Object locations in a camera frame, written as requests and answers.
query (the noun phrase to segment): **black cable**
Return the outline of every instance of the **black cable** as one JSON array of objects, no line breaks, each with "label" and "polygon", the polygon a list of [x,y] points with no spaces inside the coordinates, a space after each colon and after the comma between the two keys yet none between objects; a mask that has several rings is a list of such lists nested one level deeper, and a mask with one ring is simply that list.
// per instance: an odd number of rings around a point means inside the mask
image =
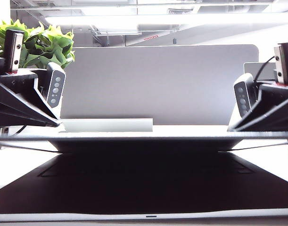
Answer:
[{"label": "black cable", "polygon": [[246,150],[246,149],[252,149],[252,148],[271,147],[271,146],[280,146],[280,145],[288,145],[288,143],[281,143],[281,144],[274,144],[274,145],[263,145],[263,146],[257,146],[257,147],[245,147],[245,148],[238,148],[238,149],[230,149],[229,151],[240,151],[240,150]]},{"label": "black cable", "polygon": [[16,146],[16,145],[7,145],[4,143],[0,143],[0,147],[13,147],[13,148],[23,148],[23,149],[28,149],[28,150],[34,150],[34,151],[41,151],[41,152],[52,152],[52,153],[60,153],[59,151],[50,151],[50,150],[45,150],[45,149],[39,149],[39,148],[33,148],[33,147],[23,147],[23,146]]},{"label": "black cable", "polygon": [[261,72],[263,71],[264,67],[268,64],[268,62],[270,62],[270,61],[271,61],[272,59],[274,59],[274,58],[275,58],[275,56],[271,57],[268,61],[266,61],[266,62],[260,67],[260,69],[259,69],[259,71],[257,72],[256,77],[255,77],[255,79],[254,79],[254,83],[256,83],[256,81],[258,80],[258,78],[259,78]]},{"label": "black cable", "polygon": [[23,127],[21,127],[16,133],[14,133],[13,135],[11,135],[10,137],[16,136],[17,134],[21,133],[25,128],[26,128],[26,125],[24,125]]}]

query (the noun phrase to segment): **white desk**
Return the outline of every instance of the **white desk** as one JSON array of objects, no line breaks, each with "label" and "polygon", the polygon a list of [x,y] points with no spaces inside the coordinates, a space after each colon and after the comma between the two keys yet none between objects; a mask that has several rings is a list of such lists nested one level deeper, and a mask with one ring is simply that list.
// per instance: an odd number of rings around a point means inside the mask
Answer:
[{"label": "white desk", "polygon": [[[177,129],[177,130],[189,130],[193,131],[193,128],[197,129],[197,131],[206,132],[207,130],[220,130],[226,131],[226,126],[154,126],[153,130],[155,132],[167,131],[169,129]],[[41,133],[58,133],[59,129],[55,128],[36,128],[37,132]],[[24,134],[34,133],[34,129],[29,127],[24,131]],[[252,146],[260,146],[260,145],[268,145],[268,144],[280,144],[285,143],[286,140],[243,140],[240,142],[235,148],[243,148],[243,147],[252,147]],[[53,146],[51,146],[48,142],[27,142],[24,144],[17,145],[25,145],[25,146],[34,146],[37,148],[55,150]],[[273,147],[262,147],[262,148],[253,148],[247,150],[239,150],[234,151],[234,153],[255,165],[275,174],[278,177],[281,177],[288,181],[288,145],[280,145]],[[0,188],[14,181],[15,179],[23,176],[27,172],[32,169],[38,167],[44,162],[56,156],[57,153],[47,153],[40,151],[33,151],[21,148],[4,148],[0,150]],[[221,224],[221,225],[230,225],[232,222],[235,224],[284,224],[288,225],[288,218],[250,218],[246,219],[194,219],[194,220],[174,220],[174,221],[133,221],[129,223],[136,225],[147,225],[150,223],[157,223],[162,225],[162,223],[172,223],[172,224]],[[78,225],[100,225],[102,222],[83,222],[78,223]],[[116,225],[115,222],[103,222],[106,225]],[[16,223],[16,225],[46,225],[44,223]],[[76,225],[76,222],[59,222],[52,223],[51,225]]]}]

